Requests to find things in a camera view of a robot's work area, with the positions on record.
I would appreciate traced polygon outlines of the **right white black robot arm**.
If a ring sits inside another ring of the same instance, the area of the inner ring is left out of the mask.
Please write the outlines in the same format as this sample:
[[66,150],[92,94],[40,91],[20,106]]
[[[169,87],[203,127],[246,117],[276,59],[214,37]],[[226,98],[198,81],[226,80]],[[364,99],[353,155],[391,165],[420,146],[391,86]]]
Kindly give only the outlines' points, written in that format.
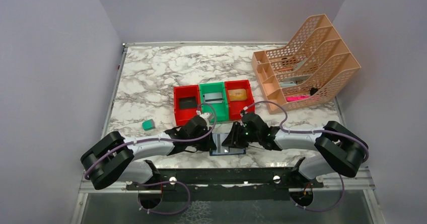
[[303,187],[310,180],[330,173],[355,177],[369,157],[368,145],[336,121],[313,130],[281,129],[268,126],[262,118],[249,112],[241,122],[234,122],[223,145],[246,148],[256,142],[269,151],[289,149],[317,151],[318,155],[298,160],[291,172],[291,182]]

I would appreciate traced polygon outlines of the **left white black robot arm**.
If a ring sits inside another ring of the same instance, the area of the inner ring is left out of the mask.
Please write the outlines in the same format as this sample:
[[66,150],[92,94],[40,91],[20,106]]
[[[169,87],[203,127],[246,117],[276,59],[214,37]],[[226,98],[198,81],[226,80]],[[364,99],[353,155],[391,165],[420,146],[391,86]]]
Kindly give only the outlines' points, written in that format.
[[159,177],[155,165],[147,158],[186,152],[188,147],[202,152],[215,149],[212,136],[215,125],[211,120],[216,120],[213,114],[202,113],[183,126],[148,137],[126,139],[118,131],[110,132],[81,156],[84,178],[96,190],[116,181],[132,181],[152,189]]

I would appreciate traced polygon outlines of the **navy blue card holder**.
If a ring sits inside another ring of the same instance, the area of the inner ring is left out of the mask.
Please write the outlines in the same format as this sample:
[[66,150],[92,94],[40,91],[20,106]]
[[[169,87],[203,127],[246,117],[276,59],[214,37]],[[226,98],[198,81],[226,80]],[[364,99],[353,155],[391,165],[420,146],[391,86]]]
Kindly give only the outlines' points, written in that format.
[[[213,141],[214,144],[216,145],[217,148],[217,135],[218,133],[213,133]],[[246,154],[246,149],[245,148],[232,148],[229,146],[223,146],[224,147],[224,153],[219,153],[216,150],[212,150],[209,152],[210,156],[232,156],[232,155],[244,155]]]

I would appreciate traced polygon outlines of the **silver card from holder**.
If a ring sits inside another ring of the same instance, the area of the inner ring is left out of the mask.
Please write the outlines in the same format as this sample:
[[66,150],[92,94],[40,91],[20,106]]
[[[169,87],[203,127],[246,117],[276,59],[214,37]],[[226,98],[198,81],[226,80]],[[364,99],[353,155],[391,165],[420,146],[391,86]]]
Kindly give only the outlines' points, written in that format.
[[222,146],[224,140],[227,138],[227,133],[218,133],[217,135],[217,152],[224,153],[224,147]]

